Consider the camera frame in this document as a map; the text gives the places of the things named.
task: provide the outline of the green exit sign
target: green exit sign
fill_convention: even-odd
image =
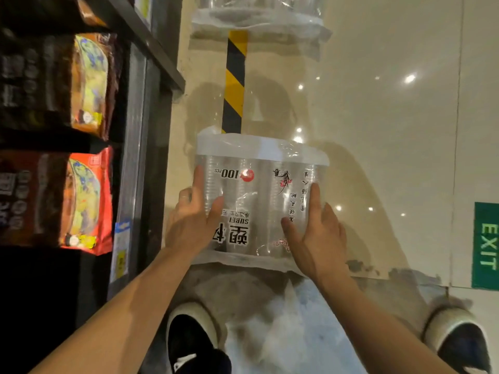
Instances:
[[[471,287],[499,290],[499,204],[475,202]]]

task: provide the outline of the hand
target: hand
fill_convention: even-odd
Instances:
[[[179,202],[166,225],[165,249],[185,252],[191,260],[213,238],[224,207],[224,198],[218,197],[206,216],[203,185],[203,168],[198,165],[194,169],[192,187],[180,191]]]
[[[310,188],[308,225],[300,236],[289,218],[281,220],[284,235],[298,268],[316,285],[331,276],[349,277],[346,262],[346,233],[333,209],[326,203],[320,207],[319,185]]]

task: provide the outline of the hazard stripe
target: hazard stripe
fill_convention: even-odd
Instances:
[[[241,133],[247,39],[247,31],[243,30],[230,31],[228,35],[224,111],[221,122],[223,133]]]

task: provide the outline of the shoe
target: shoe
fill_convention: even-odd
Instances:
[[[184,303],[171,312],[166,327],[166,350],[173,372],[217,347],[215,325],[203,306]]]
[[[429,319],[423,342],[461,374],[490,374],[485,330],[469,311],[447,308]]]

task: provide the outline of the pants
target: pants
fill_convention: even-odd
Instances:
[[[212,349],[186,362],[175,374],[231,374],[232,364],[227,354]]]

